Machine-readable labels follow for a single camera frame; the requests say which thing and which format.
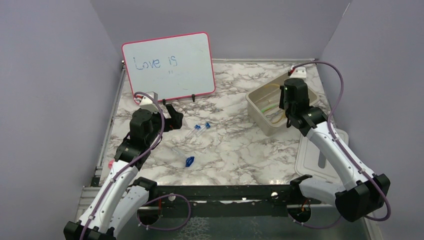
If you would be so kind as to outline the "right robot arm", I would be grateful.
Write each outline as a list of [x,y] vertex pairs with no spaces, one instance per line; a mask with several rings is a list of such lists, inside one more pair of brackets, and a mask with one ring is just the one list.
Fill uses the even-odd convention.
[[375,174],[360,161],[335,133],[327,115],[319,107],[310,106],[305,81],[288,78],[280,89],[279,106],[285,111],[286,126],[298,129],[319,148],[341,180],[341,184],[336,184],[303,175],[290,182],[289,199],[296,204],[306,199],[330,204],[349,222],[387,206],[389,178],[385,174]]

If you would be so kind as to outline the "green handled tool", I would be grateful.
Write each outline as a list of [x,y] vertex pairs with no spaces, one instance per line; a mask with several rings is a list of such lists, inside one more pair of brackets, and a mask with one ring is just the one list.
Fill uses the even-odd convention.
[[273,110],[275,108],[277,108],[277,109],[279,108],[279,104],[278,103],[277,104],[270,104],[270,105],[266,106],[265,108],[263,108],[261,110],[261,112],[262,113],[265,113],[265,112],[270,111],[270,110]]

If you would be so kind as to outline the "yellow rubber tubing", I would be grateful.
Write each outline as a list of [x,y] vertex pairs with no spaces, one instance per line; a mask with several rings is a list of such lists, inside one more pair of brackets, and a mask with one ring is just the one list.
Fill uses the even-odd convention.
[[[276,84],[276,83],[270,83],[270,84],[266,84],[264,86],[264,88],[276,88],[276,90],[280,90],[280,85],[279,84]],[[266,106],[269,106],[269,105],[272,105],[272,104],[279,104],[279,107],[280,107],[280,97],[276,97],[276,96],[271,97],[271,100],[268,100],[267,101],[267,105]],[[277,110],[276,112],[274,112],[271,115],[271,120],[274,117],[276,117],[277,115],[279,115],[278,120],[271,121],[271,124],[278,124],[279,122],[281,122],[283,120],[283,118],[286,117],[286,114],[285,114],[284,110],[279,109],[279,110]]]

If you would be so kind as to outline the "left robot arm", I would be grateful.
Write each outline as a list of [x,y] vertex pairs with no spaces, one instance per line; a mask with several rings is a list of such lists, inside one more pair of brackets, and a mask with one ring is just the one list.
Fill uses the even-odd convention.
[[116,150],[104,184],[78,221],[69,221],[63,230],[67,240],[115,240],[136,210],[157,200],[157,183],[142,178],[132,184],[164,132],[179,130],[184,115],[166,104],[169,118],[152,104],[132,114],[129,132]]

